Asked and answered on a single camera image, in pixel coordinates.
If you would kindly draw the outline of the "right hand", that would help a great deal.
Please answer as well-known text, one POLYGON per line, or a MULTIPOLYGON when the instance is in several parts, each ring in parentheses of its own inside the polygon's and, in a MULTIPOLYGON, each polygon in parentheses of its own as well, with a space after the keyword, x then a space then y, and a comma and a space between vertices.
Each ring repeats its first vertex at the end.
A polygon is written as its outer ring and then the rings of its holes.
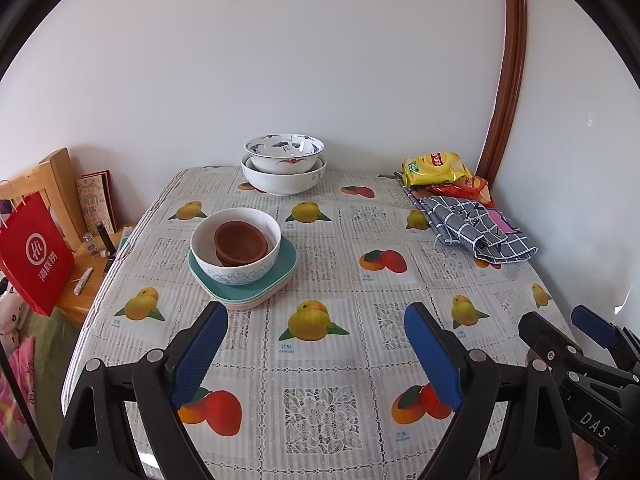
POLYGON ((600 467, 596 460, 596 450, 582 438, 574 434, 574 445, 578 461, 579 478, 582 480, 597 480, 600 467))

